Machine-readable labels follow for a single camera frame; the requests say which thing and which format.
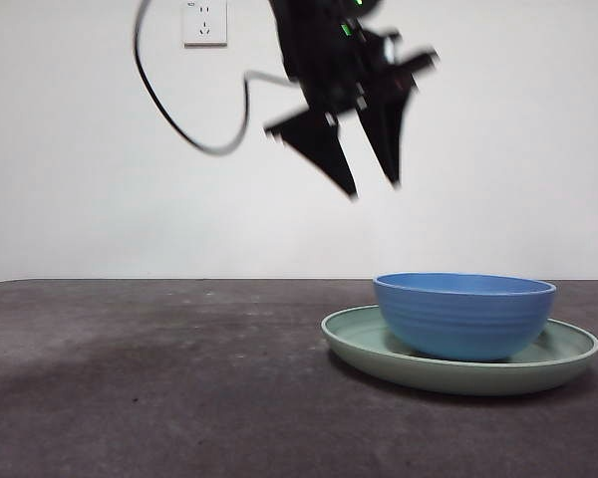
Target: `blue bowl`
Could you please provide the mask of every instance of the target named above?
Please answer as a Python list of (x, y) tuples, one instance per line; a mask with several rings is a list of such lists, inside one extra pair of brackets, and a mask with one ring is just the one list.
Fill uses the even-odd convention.
[(392, 333), (444, 359), (496, 360), (528, 346), (543, 330), (556, 288), (513, 277), (403, 273), (374, 280)]

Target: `plate rim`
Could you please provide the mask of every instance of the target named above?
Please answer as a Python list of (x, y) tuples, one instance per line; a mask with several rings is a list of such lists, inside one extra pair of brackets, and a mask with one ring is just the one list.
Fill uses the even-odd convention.
[(414, 362), (426, 363), (426, 364), (441, 364), (441, 365), (450, 365), (450, 366), (469, 366), (469, 367), (481, 367), (481, 368), (500, 368), (500, 369), (510, 369), (510, 368), (531, 368), (531, 367), (544, 367), (544, 366), (553, 366), (553, 365), (560, 365), (565, 363), (573, 363), (585, 359), (589, 359), (594, 356), (598, 352), (598, 339), (596, 336), (591, 334), (580, 327), (573, 326), (566, 322), (557, 321), (555, 319), (547, 319), (548, 322), (559, 324), (564, 326), (567, 329), (570, 329), (573, 332), (581, 334), (585, 336), (587, 339), (591, 340), (592, 347), (589, 351), (585, 352), (584, 354), (579, 354), (576, 356), (572, 356), (569, 358), (559, 358), (556, 360), (546, 360), (546, 361), (530, 361), (526, 363), (497, 363), (497, 362), (484, 362), (484, 361), (459, 361), (459, 360), (448, 360), (444, 358), (425, 358), (425, 357), (413, 357), (413, 356), (405, 356), (403, 354), (395, 354), (392, 352), (381, 352), (372, 350), (367, 347), (360, 346), (359, 344), (355, 344), (353, 342), (347, 341), (331, 331), (328, 330), (328, 322), (334, 319), (337, 316), (341, 316), (350, 312), (365, 310), (365, 309), (379, 309), (379, 313), (381, 310), (378, 305), (368, 305), (368, 306), (359, 306), (359, 307), (352, 307), (349, 309), (344, 309), (342, 311), (333, 312), (329, 314), (321, 321), (321, 330), (326, 335), (327, 338), (334, 340), (335, 342), (344, 344), (348, 347), (351, 347), (356, 350), (361, 350), (369, 354), (382, 356), (382, 357), (392, 357), (394, 359), (400, 360), (412, 360)]

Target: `black cable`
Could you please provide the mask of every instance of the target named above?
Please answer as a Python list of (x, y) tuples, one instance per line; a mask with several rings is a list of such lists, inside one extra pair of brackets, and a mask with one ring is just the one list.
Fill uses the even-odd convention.
[(243, 76), (243, 120), (241, 123), (241, 127), (239, 128), (239, 132), (237, 133), (237, 136), (231, 142), (224, 146), (208, 146), (200, 143), (199, 141), (196, 141), (195, 139), (190, 137), (183, 129), (181, 129), (181, 127), (179, 127), (179, 125), (166, 111), (165, 107), (159, 101), (159, 98), (157, 97), (157, 94), (155, 93), (154, 89), (150, 85), (149, 79), (147, 78), (147, 74), (145, 73), (144, 67), (142, 66), (142, 60), (140, 59), (140, 32), (142, 29), (142, 23), (144, 22), (144, 17), (147, 13), (147, 8), (149, 7), (149, 3), (150, 0), (142, 0), (142, 3), (140, 4), (140, 8), (138, 9), (138, 15), (136, 16), (136, 26), (133, 36), (136, 66), (138, 67), (138, 71), (140, 72), (140, 76), (142, 77), (144, 86), (147, 88), (147, 91), (149, 92), (149, 95), (152, 98), (155, 105), (157, 106), (159, 112), (186, 142), (196, 147), (200, 151), (205, 152), (206, 154), (212, 154), (215, 156), (224, 156), (227, 154), (231, 154), (239, 147), (246, 135), (246, 130), (248, 129), (248, 121), (250, 119), (250, 90), (248, 82), (250, 80), (261, 80), (265, 82), (274, 83), (276, 85), (281, 85), (284, 87), (297, 87), (298, 85), (290, 82), (289, 80), (286, 80), (285, 78), (275, 77), (273, 75), (268, 75), (266, 73), (261, 72), (247, 71), (246, 73), (244, 73)]

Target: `bowl rim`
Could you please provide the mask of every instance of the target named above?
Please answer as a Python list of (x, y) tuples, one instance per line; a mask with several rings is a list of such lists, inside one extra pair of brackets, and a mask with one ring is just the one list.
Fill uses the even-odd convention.
[[(547, 286), (547, 289), (542, 291), (528, 291), (528, 292), (460, 292), (460, 291), (434, 291), (425, 289), (423, 287), (398, 286), (395, 284), (388, 284), (383, 282), (388, 277), (394, 276), (472, 276), (472, 277), (488, 277), (496, 279), (513, 279), (516, 281), (529, 282), (532, 284), (540, 284)], [(552, 294), (556, 292), (556, 286), (545, 281), (537, 281), (535, 279), (525, 279), (515, 276), (502, 276), (496, 274), (478, 274), (472, 272), (395, 272), (390, 274), (382, 274), (375, 277), (372, 282), (381, 287), (388, 287), (391, 289), (398, 289), (401, 291), (419, 292), (424, 294), (443, 294), (452, 296), (488, 296), (488, 297), (509, 297), (509, 296), (537, 296), (541, 294)]]

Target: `white wall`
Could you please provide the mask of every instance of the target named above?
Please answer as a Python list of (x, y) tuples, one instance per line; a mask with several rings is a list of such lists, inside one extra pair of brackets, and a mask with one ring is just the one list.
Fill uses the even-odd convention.
[[(255, 84), (241, 149), (189, 148), (136, 73), (138, 3), (0, 0), (0, 281), (598, 278), (598, 0), (386, 0), (368, 25), (442, 61), (407, 116), (400, 191), (343, 121), (356, 203), (263, 134), (298, 92)], [(268, 2), (231, 1), (223, 50), (180, 47), (179, 5), (149, 10), (149, 76), (187, 130), (223, 142), (241, 72), (283, 73)]]

